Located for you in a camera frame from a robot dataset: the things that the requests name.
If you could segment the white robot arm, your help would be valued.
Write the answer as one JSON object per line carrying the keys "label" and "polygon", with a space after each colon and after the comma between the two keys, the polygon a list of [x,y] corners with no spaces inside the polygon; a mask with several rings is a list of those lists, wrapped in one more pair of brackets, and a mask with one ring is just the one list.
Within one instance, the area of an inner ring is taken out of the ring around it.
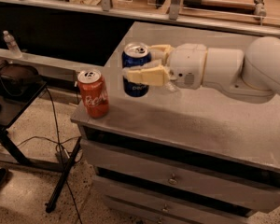
{"label": "white robot arm", "polygon": [[254,104],[280,96],[280,39],[261,37],[245,51],[183,44],[155,45],[152,60],[124,68],[123,77],[136,84],[180,89],[215,89],[225,96]]}

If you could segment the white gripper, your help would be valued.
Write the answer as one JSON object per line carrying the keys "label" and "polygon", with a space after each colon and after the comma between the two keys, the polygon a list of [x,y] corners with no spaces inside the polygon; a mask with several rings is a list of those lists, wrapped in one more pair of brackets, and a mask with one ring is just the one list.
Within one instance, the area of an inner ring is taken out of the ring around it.
{"label": "white gripper", "polygon": [[[159,44],[150,46],[149,50],[152,62],[122,69],[123,76],[129,82],[160,87],[171,79],[178,88],[192,90],[202,85],[207,54],[205,45],[183,44],[174,48]],[[167,59],[171,76],[164,66]]]}

